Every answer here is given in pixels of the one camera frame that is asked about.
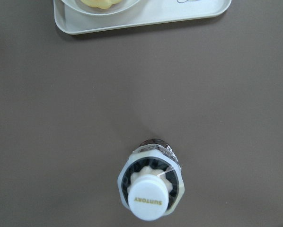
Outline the tea bottle white cap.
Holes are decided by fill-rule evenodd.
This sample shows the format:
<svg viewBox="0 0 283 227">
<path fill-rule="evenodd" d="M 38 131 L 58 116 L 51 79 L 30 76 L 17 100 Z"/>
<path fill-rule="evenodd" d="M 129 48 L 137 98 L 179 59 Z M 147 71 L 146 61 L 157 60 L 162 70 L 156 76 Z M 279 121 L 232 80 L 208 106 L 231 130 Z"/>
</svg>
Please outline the tea bottle white cap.
<svg viewBox="0 0 283 227">
<path fill-rule="evenodd" d="M 181 171 L 178 158 L 167 142 L 144 141 L 128 157 L 118 176 L 122 204 L 145 221 L 169 215 L 185 192 Z"/>
</svg>

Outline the cream bunny tray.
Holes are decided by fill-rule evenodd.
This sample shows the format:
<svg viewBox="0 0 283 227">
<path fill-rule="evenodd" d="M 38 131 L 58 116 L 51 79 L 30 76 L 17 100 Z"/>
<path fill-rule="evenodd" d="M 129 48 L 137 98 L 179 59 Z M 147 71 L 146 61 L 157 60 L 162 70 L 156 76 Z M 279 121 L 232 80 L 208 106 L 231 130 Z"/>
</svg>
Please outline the cream bunny tray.
<svg viewBox="0 0 283 227">
<path fill-rule="evenodd" d="M 216 17 L 230 0 L 123 0 L 107 10 L 79 0 L 53 1 L 54 19 L 64 33 L 80 35 L 128 27 Z"/>
</svg>

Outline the glazed donut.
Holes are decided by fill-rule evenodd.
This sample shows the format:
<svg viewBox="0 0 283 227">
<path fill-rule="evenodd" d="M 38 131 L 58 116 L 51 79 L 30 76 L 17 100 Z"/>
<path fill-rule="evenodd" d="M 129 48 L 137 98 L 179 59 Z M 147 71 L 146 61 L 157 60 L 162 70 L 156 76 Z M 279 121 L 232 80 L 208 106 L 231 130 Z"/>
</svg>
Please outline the glazed donut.
<svg viewBox="0 0 283 227">
<path fill-rule="evenodd" d="M 81 2 L 92 8 L 108 9 L 122 0 L 81 0 Z"/>
</svg>

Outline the white round plate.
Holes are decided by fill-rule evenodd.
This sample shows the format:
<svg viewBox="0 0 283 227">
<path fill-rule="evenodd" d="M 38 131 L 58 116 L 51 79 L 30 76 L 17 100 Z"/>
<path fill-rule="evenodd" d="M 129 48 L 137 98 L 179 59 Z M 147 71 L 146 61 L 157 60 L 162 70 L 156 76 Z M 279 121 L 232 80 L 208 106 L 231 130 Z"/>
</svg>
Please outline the white round plate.
<svg viewBox="0 0 283 227">
<path fill-rule="evenodd" d="M 62 0 L 71 9 L 90 16 L 110 16 L 125 12 L 139 0 Z"/>
</svg>

